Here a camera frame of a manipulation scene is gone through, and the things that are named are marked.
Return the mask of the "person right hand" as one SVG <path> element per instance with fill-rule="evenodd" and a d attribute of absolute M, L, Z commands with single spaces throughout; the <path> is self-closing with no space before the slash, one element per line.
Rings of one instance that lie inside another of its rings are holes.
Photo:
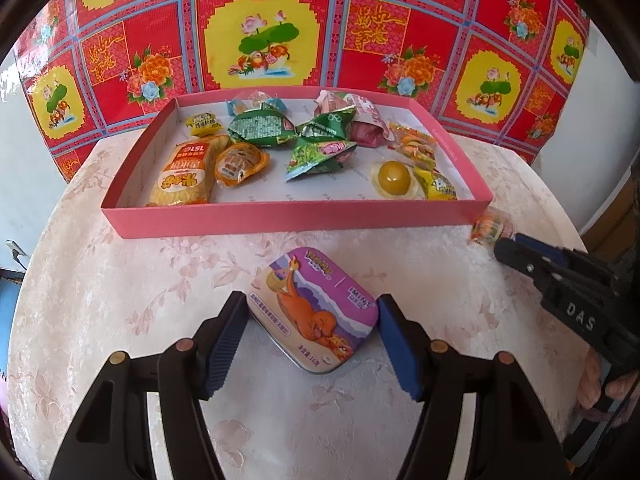
<path fill-rule="evenodd" d="M 599 401 L 602 393 L 601 374 L 602 358 L 596 350 L 590 348 L 586 354 L 585 367 L 578 382 L 577 403 L 579 405 L 580 412 L 585 417 L 590 417 L 591 419 L 598 418 L 597 411 L 594 409 L 594 406 Z M 623 401 L 631 387 L 636 382 L 638 375 L 638 370 L 635 370 L 634 372 L 613 380 L 605 387 L 606 396 L 613 401 Z M 628 401 L 623 404 L 620 414 L 618 414 L 612 423 L 614 428 L 622 426 L 628 422 L 638 400 L 639 385 L 636 385 L 634 392 L 631 393 Z"/>

